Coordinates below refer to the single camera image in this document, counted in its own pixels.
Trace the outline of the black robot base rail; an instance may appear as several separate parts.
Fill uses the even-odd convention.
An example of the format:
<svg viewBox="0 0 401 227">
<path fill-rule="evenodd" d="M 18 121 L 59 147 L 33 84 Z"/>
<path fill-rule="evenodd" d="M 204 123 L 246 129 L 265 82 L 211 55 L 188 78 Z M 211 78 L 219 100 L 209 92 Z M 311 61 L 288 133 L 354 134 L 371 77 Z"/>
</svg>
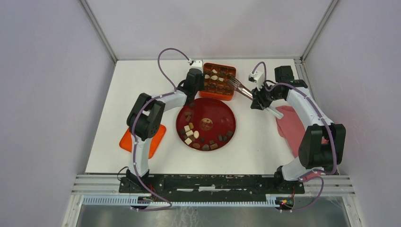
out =
<svg viewBox="0 0 401 227">
<path fill-rule="evenodd" d="M 257 202 L 266 195 L 304 194 L 304 185 L 274 175 L 164 175 L 146 174 L 138 180 L 127 172 L 120 193 L 154 192 L 170 202 Z"/>
</svg>

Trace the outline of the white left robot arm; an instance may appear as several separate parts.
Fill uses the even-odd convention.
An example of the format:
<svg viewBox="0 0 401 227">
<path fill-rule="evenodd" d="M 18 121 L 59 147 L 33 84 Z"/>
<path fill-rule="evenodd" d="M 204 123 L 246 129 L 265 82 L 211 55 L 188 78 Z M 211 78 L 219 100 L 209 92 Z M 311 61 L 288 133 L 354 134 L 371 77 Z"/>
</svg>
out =
<svg viewBox="0 0 401 227">
<path fill-rule="evenodd" d="M 204 90 L 203 70 L 190 68 L 186 79 L 176 91 L 158 96 L 139 94 L 127 117 L 132 141 L 132 161 L 128 167 L 127 178 L 131 180 L 130 186 L 136 192 L 141 193 L 148 188 L 146 177 L 149 174 L 150 144 L 159 130 L 164 112 L 189 104 L 198 91 L 202 90 Z"/>
</svg>

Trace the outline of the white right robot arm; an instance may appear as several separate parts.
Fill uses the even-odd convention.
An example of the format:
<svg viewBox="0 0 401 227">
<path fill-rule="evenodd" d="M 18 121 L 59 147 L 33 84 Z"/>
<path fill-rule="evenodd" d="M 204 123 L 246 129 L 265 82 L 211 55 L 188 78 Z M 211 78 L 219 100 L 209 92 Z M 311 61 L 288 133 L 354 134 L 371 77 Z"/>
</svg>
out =
<svg viewBox="0 0 401 227">
<path fill-rule="evenodd" d="M 298 115 L 304 135 L 298 147 L 298 156 L 290 163 L 277 169 L 279 177 L 274 178 L 273 187 L 285 193 L 292 187 L 292 181 L 304 182 L 311 174 L 332 175 L 342 161 L 346 129 L 328 118 L 313 100 L 307 84 L 295 79 L 290 66 L 275 68 L 275 82 L 267 84 L 265 71 L 256 68 L 249 74 L 250 82 L 256 84 L 251 91 L 252 109 L 268 110 L 276 118 L 284 114 L 271 106 L 276 100 L 285 100 Z"/>
</svg>

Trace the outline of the orange chocolate box with dividers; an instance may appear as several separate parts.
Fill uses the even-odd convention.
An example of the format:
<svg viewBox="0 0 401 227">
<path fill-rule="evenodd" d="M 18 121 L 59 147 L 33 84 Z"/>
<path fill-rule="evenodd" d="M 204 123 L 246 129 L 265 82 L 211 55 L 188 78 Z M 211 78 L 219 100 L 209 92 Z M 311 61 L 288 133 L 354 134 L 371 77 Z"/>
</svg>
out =
<svg viewBox="0 0 401 227">
<path fill-rule="evenodd" d="M 199 92 L 200 97 L 214 98 L 220 101 L 230 101 L 234 96 L 234 90 L 227 84 L 227 80 L 236 77 L 236 68 L 233 66 L 221 65 L 207 62 L 203 64 L 205 76 L 205 89 Z M 218 80 L 211 80 L 210 77 L 217 75 Z"/>
</svg>

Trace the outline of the round red lacquer tray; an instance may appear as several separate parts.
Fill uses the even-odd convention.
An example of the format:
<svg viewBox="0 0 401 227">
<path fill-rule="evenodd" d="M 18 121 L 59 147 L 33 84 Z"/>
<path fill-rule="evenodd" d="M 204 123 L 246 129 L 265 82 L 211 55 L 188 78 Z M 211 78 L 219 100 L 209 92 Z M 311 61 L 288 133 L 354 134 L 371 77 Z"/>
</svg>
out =
<svg viewBox="0 0 401 227">
<path fill-rule="evenodd" d="M 175 122 L 180 140 L 188 147 L 208 152 L 223 148 L 233 138 L 236 118 L 231 108 L 220 100 L 197 98 L 195 107 L 182 107 Z"/>
</svg>

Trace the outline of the metal tongs with white handle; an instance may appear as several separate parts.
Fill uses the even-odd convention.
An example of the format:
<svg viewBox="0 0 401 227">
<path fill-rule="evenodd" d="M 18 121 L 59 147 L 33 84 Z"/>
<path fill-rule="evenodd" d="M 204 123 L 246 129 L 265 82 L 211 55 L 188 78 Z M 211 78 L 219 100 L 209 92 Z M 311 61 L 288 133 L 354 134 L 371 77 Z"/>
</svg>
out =
<svg viewBox="0 0 401 227">
<path fill-rule="evenodd" d="M 246 88 L 238 79 L 231 77 L 230 79 L 227 80 L 227 84 L 236 92 L 247 97 L 251 101 L 253 100 L 251 91 L 248 88 Z M 278 119 L 281 119 L 284 116 L 284 114 L 282 114 L 281 112 L 279 112 L 278 110 L 276 110 L 273 107 L 261 107 L 261 110 L 269 111 Z"/>
</svg>

